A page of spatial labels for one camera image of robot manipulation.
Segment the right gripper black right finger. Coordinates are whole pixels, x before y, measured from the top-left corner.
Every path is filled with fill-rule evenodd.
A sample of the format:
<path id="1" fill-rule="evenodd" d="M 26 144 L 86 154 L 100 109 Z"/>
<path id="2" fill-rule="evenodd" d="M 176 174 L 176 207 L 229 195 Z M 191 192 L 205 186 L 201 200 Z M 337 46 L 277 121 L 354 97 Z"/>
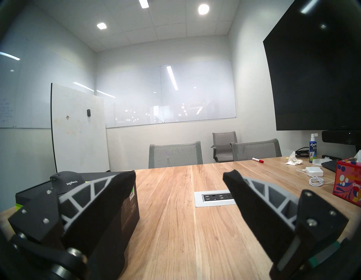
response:
<path id="1" fill-rule="evenodd" d="M 272 280 L 331 279 L 340 273 L 349 219 L 315 192 L 299 197 L 283 188 L 225 172 L 223 181 L 241 215 L 272 261 Z"/>

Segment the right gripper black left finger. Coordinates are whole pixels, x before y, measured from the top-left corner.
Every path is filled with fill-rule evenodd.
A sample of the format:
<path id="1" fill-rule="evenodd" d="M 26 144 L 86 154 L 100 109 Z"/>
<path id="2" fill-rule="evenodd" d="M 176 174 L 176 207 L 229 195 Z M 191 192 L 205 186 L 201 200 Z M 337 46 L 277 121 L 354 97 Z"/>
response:
<path id="1" fill-rule="evenodd" d="M 134 170 L 60 172 L 16 194 L 9 280 L 118 280 L 137 225 Z"/>

